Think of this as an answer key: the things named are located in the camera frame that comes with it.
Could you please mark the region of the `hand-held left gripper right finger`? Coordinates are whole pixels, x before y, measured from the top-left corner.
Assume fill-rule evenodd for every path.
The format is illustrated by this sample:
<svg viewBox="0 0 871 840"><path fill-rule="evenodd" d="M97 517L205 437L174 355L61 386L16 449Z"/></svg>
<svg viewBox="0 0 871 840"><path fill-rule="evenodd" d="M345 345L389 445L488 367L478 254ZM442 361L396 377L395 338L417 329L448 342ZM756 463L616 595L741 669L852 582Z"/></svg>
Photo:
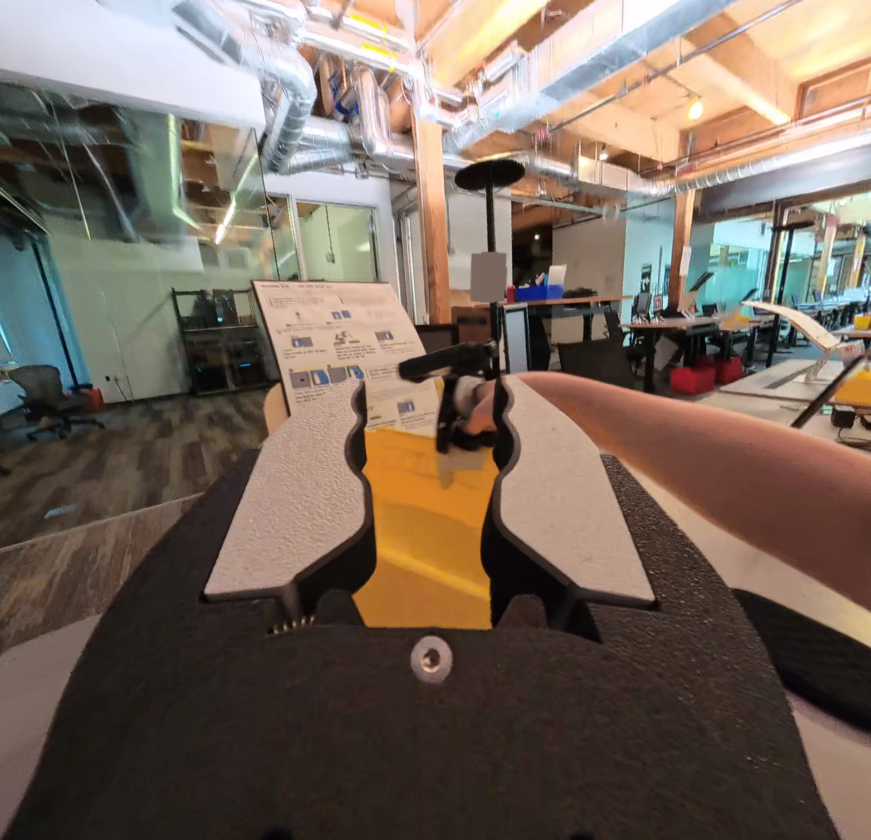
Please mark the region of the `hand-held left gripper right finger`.
<svg viewBox="0 0 871 840"><path fill-rule="evenodd" d="M567 626L582 603L652 609L650 580L604 462L520 377L495 384L497 468L483 524L492 626L517 596Z"/></svg>

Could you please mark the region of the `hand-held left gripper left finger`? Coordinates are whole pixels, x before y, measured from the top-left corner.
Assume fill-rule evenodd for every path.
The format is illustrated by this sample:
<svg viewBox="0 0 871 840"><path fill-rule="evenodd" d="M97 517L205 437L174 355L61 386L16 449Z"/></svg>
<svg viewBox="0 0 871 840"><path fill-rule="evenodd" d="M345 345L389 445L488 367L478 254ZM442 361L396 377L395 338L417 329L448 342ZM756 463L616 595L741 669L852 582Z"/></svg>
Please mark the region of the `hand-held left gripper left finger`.
<svg viewBox="0 0 871 840"><path fill-rule="evenodd" d="M262 445L203 596L276 599L294 623L376 570L366 390L346 380L298 409Z"/></svg>

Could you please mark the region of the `yellow plastic bin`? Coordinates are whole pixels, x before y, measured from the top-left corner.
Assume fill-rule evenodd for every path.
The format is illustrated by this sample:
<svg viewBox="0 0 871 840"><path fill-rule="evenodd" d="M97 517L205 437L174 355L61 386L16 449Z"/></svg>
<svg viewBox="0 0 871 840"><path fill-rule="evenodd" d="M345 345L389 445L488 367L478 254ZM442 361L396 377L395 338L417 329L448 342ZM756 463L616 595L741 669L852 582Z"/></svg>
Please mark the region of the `yellow plastic bin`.
<svg viewBox="0 0 871 840"><path fill-rule="evenodd" d="M355 595L370 628L490 629L482 528L497 469L490 449L441 455L435 440L366 432L376 571Z"/></svg>

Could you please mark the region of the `person's right forearm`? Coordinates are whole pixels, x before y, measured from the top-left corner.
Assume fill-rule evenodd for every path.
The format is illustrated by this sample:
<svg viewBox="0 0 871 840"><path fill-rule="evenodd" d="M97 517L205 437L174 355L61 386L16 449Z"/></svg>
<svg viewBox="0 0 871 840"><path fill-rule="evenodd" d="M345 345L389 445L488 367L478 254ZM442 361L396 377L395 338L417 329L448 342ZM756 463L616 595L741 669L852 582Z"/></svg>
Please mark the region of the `person's right forearm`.
<svg viewBox="0 0 871 840"><path fill-rule="evenodd" d="M520 378L602 452L759 550L869 605L869 456L744 414L557 372Z"/></svg>

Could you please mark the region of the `person's right hand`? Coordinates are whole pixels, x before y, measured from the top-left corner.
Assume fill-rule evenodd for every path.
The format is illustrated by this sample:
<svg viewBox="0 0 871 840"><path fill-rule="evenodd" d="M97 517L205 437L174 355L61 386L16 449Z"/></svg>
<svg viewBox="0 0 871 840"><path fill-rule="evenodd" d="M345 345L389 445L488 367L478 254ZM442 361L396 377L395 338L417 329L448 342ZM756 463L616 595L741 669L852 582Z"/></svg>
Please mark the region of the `person's right hand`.
<svg viewBox="0 0 871 840"><path fill-rule="evenodd" d="M493 405L494 379L461 377L455 391L455 402L464 420L463 431L470 436L495 431Z"/></svg>

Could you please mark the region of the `wooden edged instruction board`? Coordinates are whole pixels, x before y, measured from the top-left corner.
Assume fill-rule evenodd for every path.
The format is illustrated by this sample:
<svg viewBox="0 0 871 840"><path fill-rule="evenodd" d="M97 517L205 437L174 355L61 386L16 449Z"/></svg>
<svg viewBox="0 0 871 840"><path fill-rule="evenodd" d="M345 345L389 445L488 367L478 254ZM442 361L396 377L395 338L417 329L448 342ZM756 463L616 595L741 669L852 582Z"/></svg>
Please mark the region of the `wooden edged instruction board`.
<svg viewBox="0 0 871 840"><path fill-rule="evenodd" d="M435 436L436 381L398 373L426 351L390 284L255 280L252 288L289 416L350 381L365 386L370 429Z"/></svg>

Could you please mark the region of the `wooden column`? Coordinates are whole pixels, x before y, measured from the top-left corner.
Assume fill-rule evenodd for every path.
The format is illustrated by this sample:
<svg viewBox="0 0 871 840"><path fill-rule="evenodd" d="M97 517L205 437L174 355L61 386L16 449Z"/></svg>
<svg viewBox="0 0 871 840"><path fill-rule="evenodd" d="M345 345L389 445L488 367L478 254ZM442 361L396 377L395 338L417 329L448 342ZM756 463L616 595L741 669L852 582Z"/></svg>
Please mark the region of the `wooden column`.
<svg viewBox="0 0 871 840"><path fill-rule="evenodd" d="M426 266L430 323L451 318L448 214L441 148L441 127L412 116L421 253Z"/></svg>

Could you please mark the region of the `black shelf unit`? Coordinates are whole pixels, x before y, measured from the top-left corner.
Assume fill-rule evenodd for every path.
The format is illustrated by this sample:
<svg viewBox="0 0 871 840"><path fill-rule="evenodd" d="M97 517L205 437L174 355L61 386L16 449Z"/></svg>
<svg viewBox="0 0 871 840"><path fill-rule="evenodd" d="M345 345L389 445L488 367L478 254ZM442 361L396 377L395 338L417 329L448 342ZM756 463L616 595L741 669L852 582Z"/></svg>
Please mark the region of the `black shelf unit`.
<svg viewBox="0 0 871 840"><path fill-rule="evenodd" d="M171 303L194 395L269 384L266 343L252 289L173 288Z"/></svg>

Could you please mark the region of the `red storage boxes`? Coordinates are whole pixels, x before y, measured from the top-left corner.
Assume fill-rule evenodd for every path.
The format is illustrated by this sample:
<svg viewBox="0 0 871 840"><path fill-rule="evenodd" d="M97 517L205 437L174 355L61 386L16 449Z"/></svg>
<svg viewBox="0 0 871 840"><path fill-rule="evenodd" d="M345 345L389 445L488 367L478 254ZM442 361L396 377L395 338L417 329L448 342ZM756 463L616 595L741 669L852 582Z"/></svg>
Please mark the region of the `red storage boxes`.
<svg viewBox="0 0 871 840"><path fill-rule="evenodd" d="M670 391L695 397L740 380L744 364L740 357L699 357L693 366L678 366L671 370Z"/></svg>

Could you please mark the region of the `black floor lamp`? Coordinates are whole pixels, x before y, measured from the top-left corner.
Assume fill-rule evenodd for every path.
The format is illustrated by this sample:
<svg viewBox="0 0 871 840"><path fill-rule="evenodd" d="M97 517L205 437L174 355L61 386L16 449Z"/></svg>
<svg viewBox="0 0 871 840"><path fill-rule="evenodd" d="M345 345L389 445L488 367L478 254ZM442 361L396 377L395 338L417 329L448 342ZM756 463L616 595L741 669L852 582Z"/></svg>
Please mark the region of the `black floor lamp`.
<svg viewBox="0 0 871 840"><path fill-rule="evenodd" d="M489 367L485 377L500 374L499 345L502 327L499 305L507 289L507 257L496 249L495 192L508 188L525 174L525 165L509 156L491 156L466 166L455 175L455 186L467 192L484 193L486 245L483 253L473 254L470 265L470 296L489 307Z"/></svg>

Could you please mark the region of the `black office chair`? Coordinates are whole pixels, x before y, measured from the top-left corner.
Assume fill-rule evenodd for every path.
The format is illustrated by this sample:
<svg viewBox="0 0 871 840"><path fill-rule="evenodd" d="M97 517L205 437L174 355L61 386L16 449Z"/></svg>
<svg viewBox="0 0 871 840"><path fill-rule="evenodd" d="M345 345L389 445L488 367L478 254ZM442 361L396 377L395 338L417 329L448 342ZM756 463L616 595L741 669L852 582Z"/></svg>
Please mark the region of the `black office chair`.
<svg viewBox="0 0 871 840"><path fill-rule="evenodd" d="M67 392L57 367L9 367L4 369L4 377L24 393L20 399L31 425L25 433L28 442L36 443L43 435L65 440L79 426L105 429L104 422L94 415L92 398L80 392Z"/></svg>

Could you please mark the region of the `black textured pad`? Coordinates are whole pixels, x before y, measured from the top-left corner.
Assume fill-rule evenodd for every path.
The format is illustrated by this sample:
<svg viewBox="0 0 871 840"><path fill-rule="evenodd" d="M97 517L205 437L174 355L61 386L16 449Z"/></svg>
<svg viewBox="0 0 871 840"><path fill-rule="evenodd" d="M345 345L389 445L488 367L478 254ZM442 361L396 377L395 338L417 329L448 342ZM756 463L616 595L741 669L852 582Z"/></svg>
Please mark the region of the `black textured pad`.
<svg viewBox="0 0 871 840"><path fill-rule="evenodd" d="M870 648L741 589L732 591L785 687L834 718L870 731Z"/></svg>

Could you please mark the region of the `silver ceiling duct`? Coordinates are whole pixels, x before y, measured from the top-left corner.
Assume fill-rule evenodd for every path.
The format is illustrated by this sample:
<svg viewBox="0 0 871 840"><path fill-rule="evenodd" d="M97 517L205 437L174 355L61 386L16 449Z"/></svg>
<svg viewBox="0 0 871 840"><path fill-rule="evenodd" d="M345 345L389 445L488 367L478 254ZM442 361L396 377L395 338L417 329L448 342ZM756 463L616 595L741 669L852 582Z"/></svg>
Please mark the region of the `silver ceiling duct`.
<svg viewBox="0 0 871 840"><path fill-rule="evenodd" d="M255 75L267 112L264 170L291 173L317 98L298 46L308 24L302 0L96 0L128 16L176 29L212 59Z"/></svg>

